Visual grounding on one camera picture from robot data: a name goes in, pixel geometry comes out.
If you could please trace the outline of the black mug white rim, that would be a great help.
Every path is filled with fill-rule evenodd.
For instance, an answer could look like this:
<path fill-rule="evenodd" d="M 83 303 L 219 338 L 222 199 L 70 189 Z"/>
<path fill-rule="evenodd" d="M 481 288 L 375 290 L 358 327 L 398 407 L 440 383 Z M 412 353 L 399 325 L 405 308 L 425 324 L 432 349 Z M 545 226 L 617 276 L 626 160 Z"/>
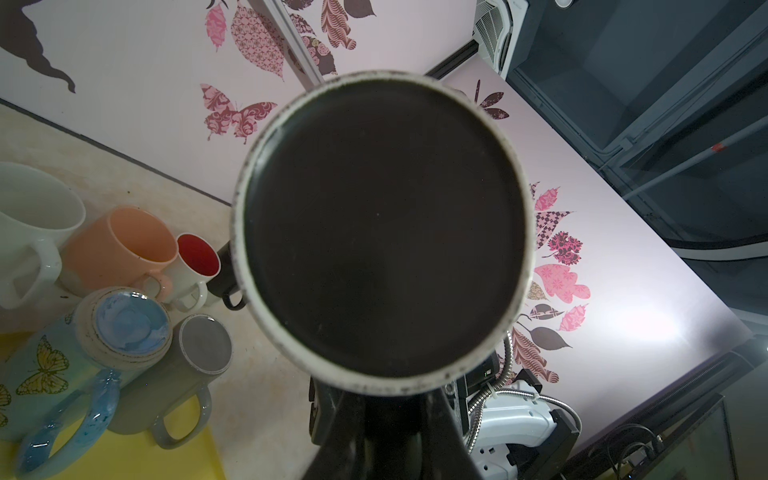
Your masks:
<path fill-rule="evenodd" d="M 319 386 L 371 397 L 369 479 L 421 479 L 419 396 L 489 357 L 533 273 L 521 164 L 490 116 L 425 76 L 344 75 L 260 133 L 231 254 L 261 330 Z"/>

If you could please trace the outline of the white ribbed mug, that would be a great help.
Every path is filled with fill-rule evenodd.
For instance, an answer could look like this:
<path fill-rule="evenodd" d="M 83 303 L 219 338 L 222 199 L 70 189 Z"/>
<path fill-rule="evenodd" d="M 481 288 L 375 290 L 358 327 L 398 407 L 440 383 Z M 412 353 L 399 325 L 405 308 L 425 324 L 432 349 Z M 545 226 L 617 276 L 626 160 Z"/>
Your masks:
<path fill-rule="evenodd" d="M 79 196 L 33 167 L 1 164 L 1 307 L 42 296 L 62 270 L 60 247 L 84 223 Z"/>

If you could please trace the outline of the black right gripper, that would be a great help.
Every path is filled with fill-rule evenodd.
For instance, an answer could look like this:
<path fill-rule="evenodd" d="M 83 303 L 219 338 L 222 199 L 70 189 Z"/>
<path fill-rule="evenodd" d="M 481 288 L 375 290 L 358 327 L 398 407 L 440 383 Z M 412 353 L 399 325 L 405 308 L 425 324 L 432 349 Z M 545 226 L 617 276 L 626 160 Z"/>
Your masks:
<path fill-rule="evenodd" d="M 458 380 L 419 396 L 421 479 L 480 479 L 460 432 L 470 428 L 469 405 L 485 387 L 510 379 L 510 352 L 495 353 Z M 309 388 L 309 434 L 319 447 L 303 479 L 369 479 L 366 420 L 370 396 L 332 386 Z"/>

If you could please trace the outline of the small white mug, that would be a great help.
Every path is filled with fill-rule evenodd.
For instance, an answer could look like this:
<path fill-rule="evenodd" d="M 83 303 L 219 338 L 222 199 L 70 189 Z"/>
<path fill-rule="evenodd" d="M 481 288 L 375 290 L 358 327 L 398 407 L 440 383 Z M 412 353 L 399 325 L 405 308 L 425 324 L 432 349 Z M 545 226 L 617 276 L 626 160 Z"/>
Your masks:
<path fill-rule="evenodd" d="M 163 303 L 183 313 L 200 310 L 208 300 L 207 283 L 221 270 L 216 250 L 202 237 L 181 233 L 176 237 L 177 258 L 162 273 L 172 285 Z"/>

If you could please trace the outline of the light blue butterfly mug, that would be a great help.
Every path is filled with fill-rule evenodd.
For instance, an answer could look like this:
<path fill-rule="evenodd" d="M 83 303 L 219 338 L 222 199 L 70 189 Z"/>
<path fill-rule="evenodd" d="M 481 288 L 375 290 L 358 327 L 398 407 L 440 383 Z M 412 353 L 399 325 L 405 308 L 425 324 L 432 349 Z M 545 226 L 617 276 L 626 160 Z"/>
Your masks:
<path fill-rule="evenodd" d="M 120 390 L 168 352 L 167 310 L 128 287 L 95 291 L 18 348 L 1 369 L 1 438 L 18 479 L 47 479 L 107 431 Z"/>

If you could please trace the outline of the cream and peach mug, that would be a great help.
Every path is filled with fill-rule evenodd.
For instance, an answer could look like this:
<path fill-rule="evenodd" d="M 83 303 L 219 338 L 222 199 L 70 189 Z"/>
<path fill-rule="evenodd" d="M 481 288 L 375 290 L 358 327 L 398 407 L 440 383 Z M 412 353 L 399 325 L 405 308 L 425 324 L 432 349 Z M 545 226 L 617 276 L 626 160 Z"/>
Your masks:
<path fill-rule="evenodd" d="M 74 235 L 62 251 L 60 283 L 84 297 L 107 287 L 159 284 L 164 301 L 173 282 L 164 273 L 178 256 L 176 237 L 155 215 L 136 206 L 118 206 Z"/>

